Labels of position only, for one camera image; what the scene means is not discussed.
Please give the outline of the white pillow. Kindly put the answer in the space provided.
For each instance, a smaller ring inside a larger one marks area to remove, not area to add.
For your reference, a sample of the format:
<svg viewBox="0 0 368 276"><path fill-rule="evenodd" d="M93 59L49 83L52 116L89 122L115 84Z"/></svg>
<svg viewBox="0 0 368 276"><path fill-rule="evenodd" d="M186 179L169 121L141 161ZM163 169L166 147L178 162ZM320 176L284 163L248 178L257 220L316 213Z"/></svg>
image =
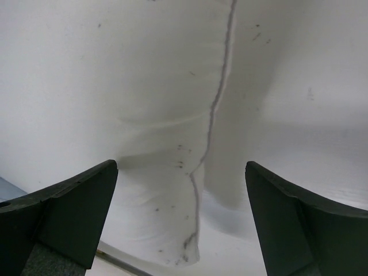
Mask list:
<svg viewBox="0 0 368 276"><path fill-rule="evenodd" d="M248 161L367 208L367 2L2 1L1 177L107 159L117 256L260 274Z"/></svg>

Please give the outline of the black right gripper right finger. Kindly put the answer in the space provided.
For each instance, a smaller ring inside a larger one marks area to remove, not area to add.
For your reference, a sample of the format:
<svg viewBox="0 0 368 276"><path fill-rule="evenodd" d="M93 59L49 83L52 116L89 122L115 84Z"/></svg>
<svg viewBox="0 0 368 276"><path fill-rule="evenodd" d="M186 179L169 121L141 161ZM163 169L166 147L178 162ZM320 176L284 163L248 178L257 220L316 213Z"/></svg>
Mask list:
<svg viewBox="0 0 368 276"><path fill-rule="evenodd" d="M367 211L248 162L245 179L267 275L367 275Z"/></svg>

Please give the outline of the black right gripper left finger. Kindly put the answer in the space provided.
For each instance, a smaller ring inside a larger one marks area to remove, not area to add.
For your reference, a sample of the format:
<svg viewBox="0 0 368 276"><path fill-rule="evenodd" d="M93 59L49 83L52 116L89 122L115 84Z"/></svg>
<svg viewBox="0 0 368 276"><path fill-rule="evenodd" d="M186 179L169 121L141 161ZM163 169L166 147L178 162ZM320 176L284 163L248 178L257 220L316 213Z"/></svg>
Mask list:
<svg viewBox="0 0 368 276"><path fill-rule="evenodd" d="M85 275L118 176L107 160L70 179L1 202L1 275Z"/></svg>

